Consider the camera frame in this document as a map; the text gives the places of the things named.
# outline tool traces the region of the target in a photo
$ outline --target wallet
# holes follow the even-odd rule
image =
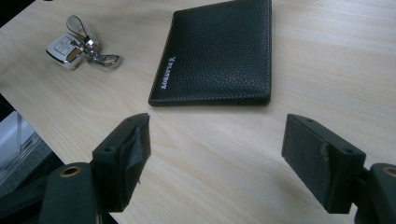
[[[150,105],[265,105],[270,99],[271,0],[174,13]]]

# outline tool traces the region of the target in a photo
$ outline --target key ring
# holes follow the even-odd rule
[[[88,63],[97,63],[104,67],[109,67],[118,62],[120,59],[119,55],[108,54],[102,55],[100,53],[101,46],[99,41],[93,36],[90,27],[79,19],[77,16],[70,16],[66,22],[67,28],[76,35],[76,38],[80,39],[83,45],[79,45],[76,41],[72,41],[71,44],[76,48],[80,49],[85,53]]]

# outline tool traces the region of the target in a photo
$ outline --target black plastic part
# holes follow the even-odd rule
[[[396,166],[374,164],[369,172],[367,186],[380,223],[396,223]]]
[[[47,177],[0,198],[0,223],[37,223]]]
[[[98,204],[91,166],[71,163],[49,175],[39,223],[102,223]]]
[[[150,153],[146,113],[125,119],[93,151],[92,167],[105,210],[122,212],[129,204]]]
[[[361,175],[352,181],[352,202],[358,206],[358,211],[355,216],[355,223],[357,224],[379,224],[378,216],[367,185],[368,177],[369,171],[363,168]]]
[[[328,213],[349,213],[364,152],[314,120],[289,114],[282,156]]]

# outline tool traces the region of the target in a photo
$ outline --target wooden table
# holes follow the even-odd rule
[[[65,162],[148,112],[152,156],[119,223],[353,223],[329,215],[281,157],[288,113],[396,163],[396,2],[273,1],[267,106],[151,107],[175,10],[218,0],[35,1],[0,30],[0,92]],[[77,15],[122,65],[72,72],[45,48]]]

